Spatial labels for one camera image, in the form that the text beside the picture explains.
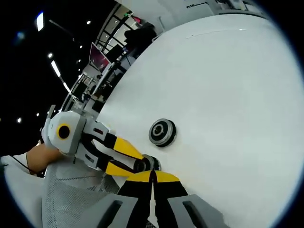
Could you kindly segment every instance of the yellow circle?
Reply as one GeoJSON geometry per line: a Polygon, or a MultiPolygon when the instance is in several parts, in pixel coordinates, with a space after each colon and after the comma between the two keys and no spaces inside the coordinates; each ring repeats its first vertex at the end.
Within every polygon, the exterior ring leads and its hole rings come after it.
{"type": "Polygon", "coordinates": [[[69,126],[68,124],[63,123],[63,124],[61,124],[61,125],[59,125],[59,126],[57,127],[56,133],[57,133],[57,136],[58,136],[59,139],[61,139],[61,140],[66,140],[66,139],[68,139],[69,136],[70,136],[71,128],[70,128],[70,126],[69,126]],[[63,127],[63,126],[68,127],[68,129],[69,129],[69,135],[68,135],[66,138],[61,138],[60,135],[59,135],[59,130],[60,130],[60,128],[63,127]]]}

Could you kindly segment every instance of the white panel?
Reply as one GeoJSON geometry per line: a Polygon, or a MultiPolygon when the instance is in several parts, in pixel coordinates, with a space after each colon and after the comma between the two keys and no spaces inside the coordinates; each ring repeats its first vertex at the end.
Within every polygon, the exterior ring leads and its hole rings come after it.
{"type": "Polygon", "coordinates": [[[304,163],[300,69],[273,25],[247,15],[199,19],[160,36],[126,72],[98,120],[161,161],[232,228],[270,227],[304,163]],[[150,143],[159,118],[176,141],[150,143]]]}

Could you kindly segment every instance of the person's arm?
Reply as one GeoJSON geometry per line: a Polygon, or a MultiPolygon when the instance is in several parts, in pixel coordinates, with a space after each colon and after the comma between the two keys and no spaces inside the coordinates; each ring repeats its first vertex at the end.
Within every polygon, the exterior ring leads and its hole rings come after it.
{"type": "Polygon", "coordinates": [[[26,155],[28,168],[33,170],[35,173],[42,171],[50,163],[63,158],[63,155],[59,150],[49,149],[44,144],[33,147],[26,155]]]}

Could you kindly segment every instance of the computer monitor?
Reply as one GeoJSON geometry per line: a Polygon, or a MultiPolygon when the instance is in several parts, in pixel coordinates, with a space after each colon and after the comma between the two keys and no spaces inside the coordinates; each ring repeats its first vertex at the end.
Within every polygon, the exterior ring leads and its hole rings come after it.
{"type": "Polygon", "coordinates": [[[123,52],[124,52],[123,48],[119,44],[117,44],[108,53],[106,53],[105,56],[111,62],[115,62],[117,58],[123,54],[123,52]]]}
{"type": "Polygon", "coordinates": [[[91,44],[90,50],[90,62],[100,71],[106,68],[110,64],[108,58],[96,47],[94,43],[91,44]]]}

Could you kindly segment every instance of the dark ceiling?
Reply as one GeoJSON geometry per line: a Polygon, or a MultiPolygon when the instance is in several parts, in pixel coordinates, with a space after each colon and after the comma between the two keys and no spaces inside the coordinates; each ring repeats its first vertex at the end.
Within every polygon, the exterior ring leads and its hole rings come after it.
{"type": "Polygon", "coordinates": [[[50,65],[48,53],[53,53],[63,80],[71,88],[80,73],[78,69],[82,71],[88,63],[91,42],[95,41],[115,4],[113,0],[44,4],[30,1],[17,6],[13,1],[10,3],[4,12],[7,24],[2,27],[6,45],[2,52],[5,64],[0,84],[1,155],[24,153],[35,146],[49,107],[55,104],[58,110],[67,95],[50,65]],[[41,11],[45,23],[38,32],[35,19],[41,11]]]}

